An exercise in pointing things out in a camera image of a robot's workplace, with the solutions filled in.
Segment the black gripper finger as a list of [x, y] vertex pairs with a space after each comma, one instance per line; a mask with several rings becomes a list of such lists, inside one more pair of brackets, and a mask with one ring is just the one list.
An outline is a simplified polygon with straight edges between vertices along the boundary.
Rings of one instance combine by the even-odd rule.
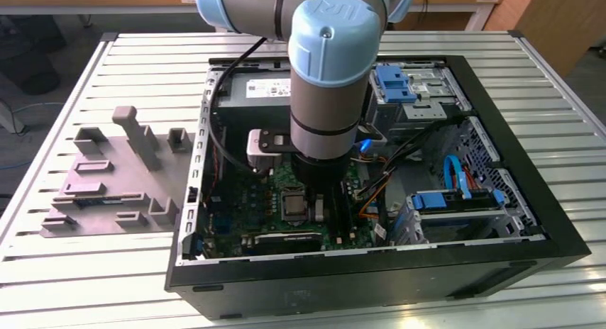
[[316, 194], [309, 199], [309, 220], [312, 222], [325, 222], [328, 220], [324, 194]]

